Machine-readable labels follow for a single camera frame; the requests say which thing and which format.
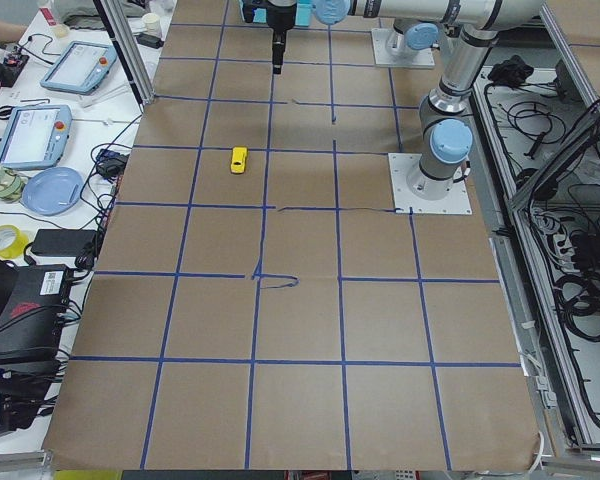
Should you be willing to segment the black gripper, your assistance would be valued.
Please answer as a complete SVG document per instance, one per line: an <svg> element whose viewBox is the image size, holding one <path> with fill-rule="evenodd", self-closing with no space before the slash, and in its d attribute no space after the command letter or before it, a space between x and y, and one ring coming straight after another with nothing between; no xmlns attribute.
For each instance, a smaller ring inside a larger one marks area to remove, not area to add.
<svg viewBox="0 0 600 480"><path fill-rule="evenodd" d="M287 32L294 28L296 0L270 0L267 3L267 25L272 29L272 71L282 72Z"/></svg>

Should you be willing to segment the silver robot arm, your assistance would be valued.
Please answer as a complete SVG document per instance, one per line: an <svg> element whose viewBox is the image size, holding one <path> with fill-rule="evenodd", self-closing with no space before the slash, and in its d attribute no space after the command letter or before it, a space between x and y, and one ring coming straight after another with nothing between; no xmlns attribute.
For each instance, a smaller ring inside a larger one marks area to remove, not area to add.
<svg viewBox="0 0 600 480"><path fill-rule="evenodd" d="M296 26L297 1L252 1L251 10L266 11L265 22L272 30L272 71L282 72L287 32ZM309 1L311 14L327 26L341 22L352 15L353 1ZM247 2L243 2L243 16L247 20ZM439 27L430 22L398 18L391 28L371 30L376 66L432 69L435 62L432 47L438 43Z"/></svg>
<svg viewBox="0 0 600 480"><path fill-rule="evenodd" d="M409 190L427 200L444 198L473 144L469 126L459 119L471 88L498 34L537 15L541 1L314 1L314 16L334 25L346 16L392 17L459 25L460 36L438 85L419 107L423 152L406 174Z"/></svg>

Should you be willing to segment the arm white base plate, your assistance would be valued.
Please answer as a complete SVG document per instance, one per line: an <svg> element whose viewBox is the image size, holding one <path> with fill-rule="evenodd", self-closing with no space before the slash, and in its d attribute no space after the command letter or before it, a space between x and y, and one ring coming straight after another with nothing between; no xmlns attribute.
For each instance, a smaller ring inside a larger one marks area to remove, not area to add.
<svg viewBox="0 0 600 480"><path fill-rule="evenodd" d="M390 153L394 209L404 214L471 215L464 181L432 180L420 168L420 154Z"/></svg>
<svg viewBox="0 0 600 480"><path fill-rule="evenodd" d="M407 46L405 36L393 28L371 30L375 65L387 68L433 69L435 60L430 47L414 50Z"/></svg>

